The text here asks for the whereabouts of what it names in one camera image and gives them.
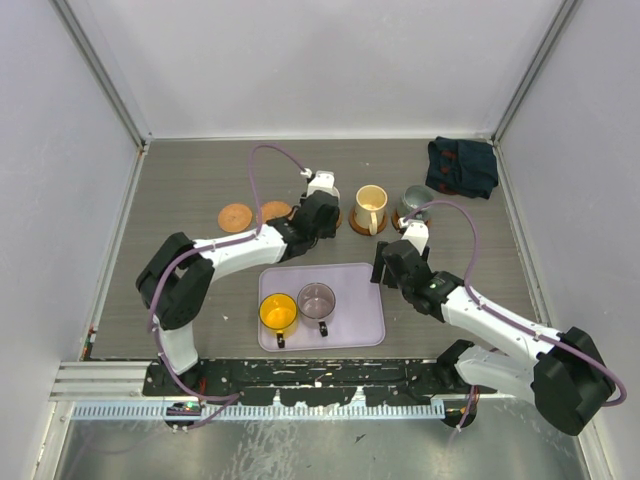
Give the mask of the brown wooden coaster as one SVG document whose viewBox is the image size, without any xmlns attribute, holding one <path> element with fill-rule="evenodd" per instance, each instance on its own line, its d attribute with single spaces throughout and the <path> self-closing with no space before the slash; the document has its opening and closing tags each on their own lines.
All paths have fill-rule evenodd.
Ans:
<svg viewBox="0 0 640 480">
<path fill-rule="evenodd" d="M 380 234 L 381 232 L 383 232 L 385 230 L 385 228 L 387 226 L 387 223 L 388 223 L 388 214 L 387 214 L 387 212 L 384 212 L 382 222 L 378 226 L 378 231 L 377 231 L 378 234 Z M 369 232 L 368 228 L 361 227 L 356 222 L 356 214 L 355 214 L 355 209 L 354 208 L 352 208 L 350 213 L 349 213 L 349 225 L 356 233 L 358 233 L 360 235 L 363 235 L 363 236 L 371 236 L 371 233 Z"/>
<path fill-rule="evenodd" d="M 342 210 L 339 209 L 338 210 L 338 217 L 337 217 L 336 225 L 335 225 L 336 231 L 340 228 L 340 226 L 342 224 L 342 220 L 343 220 Z"/>
</svg>

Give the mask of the woven rattan coaster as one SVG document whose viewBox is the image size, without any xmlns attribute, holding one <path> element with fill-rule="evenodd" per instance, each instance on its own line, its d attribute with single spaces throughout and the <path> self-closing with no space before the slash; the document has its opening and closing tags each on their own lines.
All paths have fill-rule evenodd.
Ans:
<svg viewBox="0 0 640 480">
<path fill-rule="evenodd" d="M 269 201 L 260 207 L 261 222 L 266 223 L 269 220 L 288 217 L 291 215 L 292 207 L 282 201 Z"/>
<path fill-rule="evenodd" d="M 392 214 L 392 225 L 393 225 L 394 229 L 398 233 L 402 234 L 402 233 L 404 233 L 405 230 L 400 226 L 399 221 L 400 221 L 400 215 L 398 214 L 397 209 L 394 209 L 393 214 Z M 431 224 L 432 224 L 431 219 L 424 220 L 423 223 L 427 227 L 431 228 Z"/>
<path fill-rule="evenodd" d="M 223 207 L 217 217 L 219 227 L 227 233 L 240 233 L 252 223 L 253 212 L 242 203 L 231 203 Z"/>
</svg>

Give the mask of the cream mug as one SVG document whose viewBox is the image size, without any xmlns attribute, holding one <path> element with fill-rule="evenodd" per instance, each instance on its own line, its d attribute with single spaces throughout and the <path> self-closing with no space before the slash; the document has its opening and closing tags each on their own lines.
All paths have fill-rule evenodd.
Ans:
<svg viewBox="0 0 640 480">
<path fill-rule="evenodd" d="M 355 224 L 368 235 L 377 235 L 383 229 L 386 215 L 386 191 L 378 185 L 365 185 L 357 191 L 355 200 Z"/>
</svg>

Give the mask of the grey green mug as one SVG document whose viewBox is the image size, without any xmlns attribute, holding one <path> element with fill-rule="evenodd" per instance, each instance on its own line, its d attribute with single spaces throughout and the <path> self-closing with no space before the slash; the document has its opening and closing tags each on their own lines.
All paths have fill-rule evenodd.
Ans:
<svg viewBox="0 0 640 480">
<path fill-rule="evenodd" d="M 424 185 L 412 185 L 400 196 L 396 205 L 398 219 L 405 217 L 423 204 L 434 200 L 434 196 L 428 187 Z M 400 221 L 397 221 L 397 230 L 402 231 Z"/>
</svg>

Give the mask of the purple glass mug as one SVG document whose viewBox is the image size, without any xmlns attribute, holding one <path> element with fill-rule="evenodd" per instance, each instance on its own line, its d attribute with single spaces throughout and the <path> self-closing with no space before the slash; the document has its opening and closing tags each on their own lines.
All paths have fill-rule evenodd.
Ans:
<svg viewBox="0 0 640 480">
<path fill-rule="evenodd" d="M 334 291 L 324 283 L 307 284 L 298 294 L 297 306 L 304 323 L 326 338 L 336 309 Z"/>
</svg>

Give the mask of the yellow mug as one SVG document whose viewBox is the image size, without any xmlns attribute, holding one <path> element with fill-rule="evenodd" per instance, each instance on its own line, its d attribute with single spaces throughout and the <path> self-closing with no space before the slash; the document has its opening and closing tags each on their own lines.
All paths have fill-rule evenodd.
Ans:
<svg viewBox="0 0 640 480">
<path fill-rule="evenodd" d="M 259 306 L 259 319 L 261 325 L 275 337 L 277 348 L 284 349 L 286 340 L 297 330 L 297 304 L 287 294 L 271 294 Z"/>
</svg>

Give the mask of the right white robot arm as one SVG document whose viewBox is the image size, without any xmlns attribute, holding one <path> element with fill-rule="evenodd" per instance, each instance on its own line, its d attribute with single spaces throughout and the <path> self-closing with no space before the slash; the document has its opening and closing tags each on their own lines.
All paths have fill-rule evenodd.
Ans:
<svg viewBox="0 0 640 480">
<path fill-rule="evenodd" d="M 372 282 L 396 288 L 418 313 L 490 344 L 456 341 L 437 359 L 444 390 L 487 387 L 532 404 L 560 432 L 576 436 L 614 394 L 615 383 L 593 339 L 531 322 L 487 300 L 462 279 L 434 271 L 428 252 L 408 240 L 380 241 Z"/>
</svg>

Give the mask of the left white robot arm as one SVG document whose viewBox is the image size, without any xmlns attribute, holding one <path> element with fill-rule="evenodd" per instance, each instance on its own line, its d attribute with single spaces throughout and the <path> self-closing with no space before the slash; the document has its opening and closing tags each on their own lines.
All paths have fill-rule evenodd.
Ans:
<svg viewBox="0 0 640 480">
<path fill-rule="evenodd" d="M 283 217 L 249 232 L 218 239 L 192 240 L 170 235 L 135 281 L 148 308 L 149 329 L 167 366 L 165 385 L 178 396 L 200 384 L 192 322 L 209 286 L 216 280 L 261 265 L 275 265 L 304 255 L 318 240 L 333 238 L 339 197 L 316 191 Z"/>
</svg>

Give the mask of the lavender plastic tray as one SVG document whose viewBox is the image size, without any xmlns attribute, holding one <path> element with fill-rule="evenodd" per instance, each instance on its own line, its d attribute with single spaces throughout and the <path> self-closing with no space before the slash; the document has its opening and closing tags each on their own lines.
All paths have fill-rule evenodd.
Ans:
<svg viewBox="0 0 640 480">
<path fill-rule="evenodd" d="M 273 267 L 263 271 L 258 281 L 258 299 L 271 294 L 287 294 L 295 299 L 311 283 L 322 283 L 336 296 L 336 307 L 322 335 L 316 322 L 298 315 L 294 331 L 277 344 L 276 334 L 258 325 L 260 347 L 272 353 L 371 347 L 386 335 L 380 288 L 372 283 L 373 266 L 368 263 Z"/>
</svg>

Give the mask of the dark blue folded cloth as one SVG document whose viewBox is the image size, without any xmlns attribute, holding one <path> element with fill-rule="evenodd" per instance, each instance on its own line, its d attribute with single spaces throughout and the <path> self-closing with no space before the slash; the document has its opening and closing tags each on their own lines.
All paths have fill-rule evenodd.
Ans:
<svg viewBox="0 0 640 480">
<path fill-rule="evenodd" d="M 447 194 L 488 200 L 499 184 L 497 159 L 486 142 L 437 137 L 427 146 L 425 185 Z"/>
</svg>

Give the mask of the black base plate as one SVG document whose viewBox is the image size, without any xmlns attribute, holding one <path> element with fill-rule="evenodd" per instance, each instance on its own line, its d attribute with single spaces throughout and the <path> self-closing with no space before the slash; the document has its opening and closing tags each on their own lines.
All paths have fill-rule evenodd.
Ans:
<svg viewBox="0 0 640 480">
<path fill-rule="evenodd" d="M 440 378 L 439 365 L 423 359 L 217 359 L 201 360 L 181 381 L 200 395 L 237 394 L 245 406 L 347 405 L 358 393 L 367 407 L 428 405 L 437 395 L 471 387 Z"/>
</svg>

